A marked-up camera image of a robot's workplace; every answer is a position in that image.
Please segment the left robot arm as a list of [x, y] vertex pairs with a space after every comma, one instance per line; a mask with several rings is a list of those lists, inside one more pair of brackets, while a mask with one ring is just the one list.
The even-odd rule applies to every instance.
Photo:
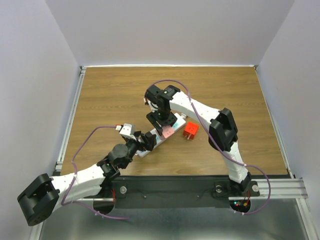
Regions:
[[27, 224], [35, 226], [58, 208], [78, 204], [79, 199], [108, 196], [120, 170], [133, 161], [137, 151], [152, 151], [156, 138], [151, 132], [137, 131], [124, 144], [115, 145], [106, 157], [84, 170], [60, 176], [46, 173], [37, 176], [17, 197]]

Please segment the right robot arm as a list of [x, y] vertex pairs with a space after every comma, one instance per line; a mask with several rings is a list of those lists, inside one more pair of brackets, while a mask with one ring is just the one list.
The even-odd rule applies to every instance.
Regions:
[[208, 134], [211, 147], [222, 155], [228, 169], [231, 192], [242, 195], [249, 189], [252, 176], [242, 160], [238, 147], [238, 128], [229, 109], [209, 107], [173, 85], [165, 89], [151, 85], [144, 94], [144, 102], [151, 108], [147, 119], [162, 137], [167, 136], [165, 131], [170, 131], [177, 121], [172, 111], [198, 121]]

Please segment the white multicolour power strip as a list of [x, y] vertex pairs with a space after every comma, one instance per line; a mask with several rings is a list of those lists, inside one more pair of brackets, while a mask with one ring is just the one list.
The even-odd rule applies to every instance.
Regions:
[[176, 122], [173, 126], [165, 126], [162, 128], [162, 134], [159, 134], [157, 130], [154, 128], [150, 131], [151, 134], [156, 135], [156, 143], [153, 147], [153, 149], [157, 148], [160, 144], [162, 144], [164, 141], [166, 141], [170, 136], [172, 136], [174, 133], [176, 133], [178, 130], [180, 130], [185, 124], [186, 124], [186, 115], [181, 113], [175, 113], [175, 117], [177, 117]]

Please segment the red cube plug adapter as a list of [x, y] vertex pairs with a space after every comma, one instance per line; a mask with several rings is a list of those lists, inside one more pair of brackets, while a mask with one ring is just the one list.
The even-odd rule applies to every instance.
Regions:
[[182, 135], [188, 140], [193, 140], [199, 130], [199, 125], [193, 122], [188, 122], [183, 130]]

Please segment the pink cube plug adapter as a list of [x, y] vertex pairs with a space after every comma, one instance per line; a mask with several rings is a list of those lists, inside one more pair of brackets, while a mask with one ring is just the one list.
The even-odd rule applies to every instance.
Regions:
[[172, 126], [163, 126], [162, 127], [162, 136], [167, 139], [169, 138], [171, 135], [173, 135], [175, 133], [175, 130], [173, 129]]

